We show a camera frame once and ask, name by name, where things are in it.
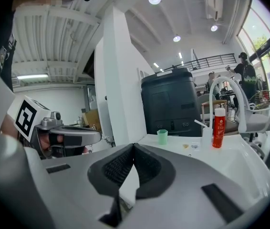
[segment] metal railing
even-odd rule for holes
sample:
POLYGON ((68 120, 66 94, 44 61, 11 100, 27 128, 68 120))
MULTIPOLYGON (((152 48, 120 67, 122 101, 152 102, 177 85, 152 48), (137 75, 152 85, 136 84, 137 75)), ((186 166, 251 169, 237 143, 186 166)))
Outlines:
POLYGON ((188 68, 190 71, 195 71, 195 70, 199 70, 199 69, 204 69, 204 68, 219 66, 219 65, 225 65, 225 64, 230 64, 230 63, 236 63, 234 53, 221 54, 221 55, 217 55, 217 56, 193 60, 190 62, 186 62, 183 64, 172 66, 170 68, 165 69, 164 71, 172 70, 172 69, 176 69, 176 68, 188 68))

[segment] black trash bin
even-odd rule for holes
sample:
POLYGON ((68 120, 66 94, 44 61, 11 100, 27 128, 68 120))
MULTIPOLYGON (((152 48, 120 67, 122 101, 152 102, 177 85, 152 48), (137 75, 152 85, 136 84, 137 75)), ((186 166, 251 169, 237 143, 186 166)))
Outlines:
POLYGON ((197 95, 191 72, 174 69, 141 81, 145 125, 148 134, 165 129, 169 135, 201 136, 197 95))

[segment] green plant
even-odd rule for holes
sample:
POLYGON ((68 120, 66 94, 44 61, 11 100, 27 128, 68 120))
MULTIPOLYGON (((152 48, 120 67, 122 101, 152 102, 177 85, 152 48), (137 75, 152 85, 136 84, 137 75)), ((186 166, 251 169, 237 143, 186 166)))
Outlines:
MULTIPOLYGON (((263 44, 265 44, 267 41, 267 37, 265 35, 262 35, 261 37, 258 37, 256 40, 253 40, 253 45, 254 47, 252 47, 252 50, 253 51, 256 51, 257 49, 259 49, 263 44)), ((261 60, 265 60, 268 56, 270 55, 270 52, 269 54, 263 56, 261 58, 261 60)))

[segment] white sink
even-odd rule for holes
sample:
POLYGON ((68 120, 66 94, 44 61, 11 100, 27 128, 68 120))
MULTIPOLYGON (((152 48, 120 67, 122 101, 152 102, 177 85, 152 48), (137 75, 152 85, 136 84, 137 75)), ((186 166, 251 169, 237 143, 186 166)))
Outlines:
POLYGON ((159 145, 157 135, 147 135, 139 144, 158 147, 205 162, 239 184, 252 204, 270 196, 270 171, 240 135, 225 136, 221 148, 214 148, 210 144, 210 147, 202 149, 200 140, 200 137, 168 136, 167 145, 159 145))

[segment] red bottle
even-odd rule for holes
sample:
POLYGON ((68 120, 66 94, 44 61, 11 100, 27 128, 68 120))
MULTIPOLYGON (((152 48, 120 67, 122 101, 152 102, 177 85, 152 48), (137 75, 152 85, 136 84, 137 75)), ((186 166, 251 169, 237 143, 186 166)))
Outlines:
POLYGON ((225 109, 217 108, 215 109, 215 127, 213 133, 213 143, 214 147, 221 147, 225 131, 225 109))

